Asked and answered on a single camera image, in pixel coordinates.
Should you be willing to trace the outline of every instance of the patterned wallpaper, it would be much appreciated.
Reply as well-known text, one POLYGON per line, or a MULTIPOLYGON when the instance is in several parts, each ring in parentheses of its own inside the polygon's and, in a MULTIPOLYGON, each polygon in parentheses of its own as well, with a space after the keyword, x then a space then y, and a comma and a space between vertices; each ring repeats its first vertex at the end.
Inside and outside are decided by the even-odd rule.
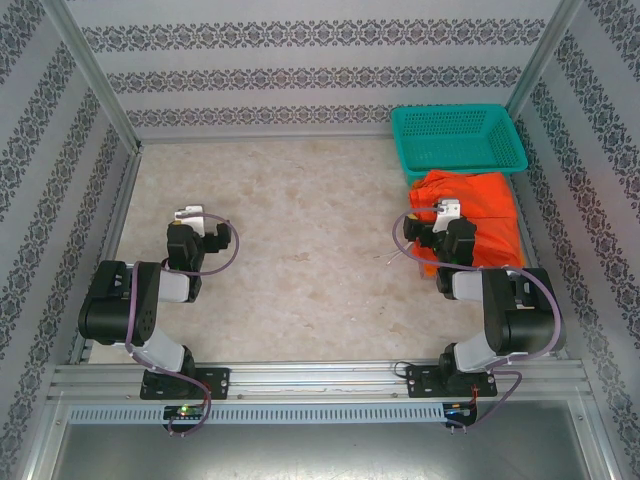
POLYGON ((390 133, 398 105, 504 104, 557 4, 68 2, 143 140, 390 133))
POLYGON ((129 152, 37 0, 1 0, 0 479, 16 474, 129 152))
POLYGON ((515 177, 624 478, 640 477, 640 16, 585 1, 523 108, 515 177))

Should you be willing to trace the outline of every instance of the orange fabric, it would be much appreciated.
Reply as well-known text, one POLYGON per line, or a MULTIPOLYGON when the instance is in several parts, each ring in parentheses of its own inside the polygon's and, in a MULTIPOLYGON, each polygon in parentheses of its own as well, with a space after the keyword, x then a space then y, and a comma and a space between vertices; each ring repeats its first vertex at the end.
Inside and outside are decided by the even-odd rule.
MULTIPOLYGON (((478 228, 473 249, 473 265, 499 267, 524 266, 520 246, 518 214, 511 190, 501 173, 458 174, 432 170, 415 182, 409 192, 411 208, 433 207, 441 198, 460 200, 460 211, 478 228)), ((435 222, 435 212, 416 214, 423 222, 435 222)), ((416 245, 413 253, 427 260, 437 260, 430 248, 416 245)), ((428 275, 436 268, 424 265, 428 275)))

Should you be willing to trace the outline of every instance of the black mounting plate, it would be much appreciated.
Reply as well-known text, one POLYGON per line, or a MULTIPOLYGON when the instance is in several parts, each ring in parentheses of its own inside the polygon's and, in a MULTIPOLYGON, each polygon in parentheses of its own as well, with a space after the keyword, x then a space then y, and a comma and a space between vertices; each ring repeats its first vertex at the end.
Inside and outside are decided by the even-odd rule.
POLYGON ((471 398, 474 385, 479 397, 498 395, 495 378, 486 372, 458 372, 445 381, 438 365, 410 365, 406 377, 410 398, 471 398))
MULTIPOLYGON (((211 400, 226 400, 229 393, 230 374, 231 370, 228 368, 196 368, 195 379, 209 387, 211 400)), ((142 385, 140 386, 140 398, 142 400, 204 400, 204 392, 184 380, 168 375, 160 376, 145 370, 142 385), (160 384, 157 381, 154 382, 153 376, 156 376, 156 378, 163 377, 163 382, 160 384), (172 385, 163 385, 162 383, 165 380, 172 385), (186 395, 176 394, 176 390, 187 391, 188 393, 186 395)))

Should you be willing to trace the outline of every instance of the beige floor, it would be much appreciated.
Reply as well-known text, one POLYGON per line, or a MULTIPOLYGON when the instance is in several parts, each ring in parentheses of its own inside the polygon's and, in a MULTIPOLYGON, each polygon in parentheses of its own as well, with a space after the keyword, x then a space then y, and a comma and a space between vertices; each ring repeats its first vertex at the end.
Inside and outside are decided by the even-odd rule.
MULTIPOLYGON (((410 259, 374 258, 395 249, 407 191, 391 140, 153 145, 118 258, 161 260, 172 212, 204 204, 239 230, 237 261, 194 304, 158 312, 196 361, 435 358, 479 331, 482 312, 446 300, 410 259)), ((128 357, 94 345, 91 361, 128 357)))

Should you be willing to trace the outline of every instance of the teal basket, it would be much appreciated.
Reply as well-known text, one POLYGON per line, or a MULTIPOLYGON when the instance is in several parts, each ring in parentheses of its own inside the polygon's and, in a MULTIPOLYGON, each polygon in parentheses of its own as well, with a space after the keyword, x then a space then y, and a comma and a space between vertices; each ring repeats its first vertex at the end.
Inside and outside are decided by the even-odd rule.
POLYGON ((434 169, 513 173, 528 165, 501 105, 400 107, 391 112, 391 124, 409 185, 434 169))

